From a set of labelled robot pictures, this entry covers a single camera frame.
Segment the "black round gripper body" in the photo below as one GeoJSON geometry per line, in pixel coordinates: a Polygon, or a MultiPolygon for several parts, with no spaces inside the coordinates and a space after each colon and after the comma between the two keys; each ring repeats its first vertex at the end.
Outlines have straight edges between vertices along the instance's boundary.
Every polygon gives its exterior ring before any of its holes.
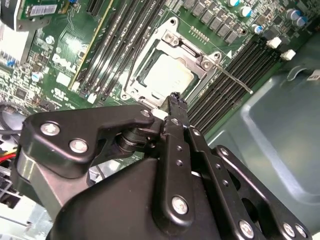
{"type": "MultiPolygon", "coordinates": [[[[59,212],[50,240],[172,240],[152,217],[155,159],[134,163],[74,196],[59,212]]],[[[177,240],[232,240],[225,218],[214,217],[201,177],[193,175],[195,220],[177,240]]]]}

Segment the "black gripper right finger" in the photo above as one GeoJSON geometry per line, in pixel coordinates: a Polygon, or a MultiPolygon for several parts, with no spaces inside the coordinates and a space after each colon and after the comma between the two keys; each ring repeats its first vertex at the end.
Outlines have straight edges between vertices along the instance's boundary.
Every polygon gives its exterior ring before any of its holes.
{"type": "Polygon", "coordinates": [[[176,97],[191,169],[204,187],[216,240],[310,240],[306,226],[225,146],[211,148],[176,97]]]}

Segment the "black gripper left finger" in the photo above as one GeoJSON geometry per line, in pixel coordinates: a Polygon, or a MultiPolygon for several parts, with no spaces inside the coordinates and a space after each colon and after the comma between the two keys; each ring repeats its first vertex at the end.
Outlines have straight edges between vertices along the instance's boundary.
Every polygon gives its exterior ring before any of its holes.
{"type": "Polygon", "coordinates": [[[185,232],[195,218],[190,148],[178,93],[160,113],[136,105],[41,112],[22,125],[16,188],[55,223],[76,195],[144,160],[157,161],[152,218],[163,232],[185,232]]]}

